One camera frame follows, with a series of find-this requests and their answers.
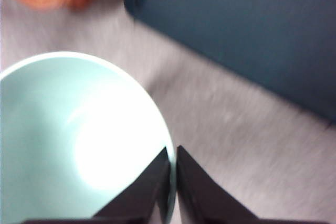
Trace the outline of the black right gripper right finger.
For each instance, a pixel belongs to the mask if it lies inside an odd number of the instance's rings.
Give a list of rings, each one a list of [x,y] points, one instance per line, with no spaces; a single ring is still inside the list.
[[[217,184],[182,145],[176,154],[176,191],[182,223],[323,223],[260,218]]]

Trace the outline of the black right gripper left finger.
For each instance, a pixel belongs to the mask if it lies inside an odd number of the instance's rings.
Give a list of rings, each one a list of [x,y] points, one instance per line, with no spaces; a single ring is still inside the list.
[[[167,223],[171,163],[163,148],[139,177],[92,217],[28,219],[23,223]]]

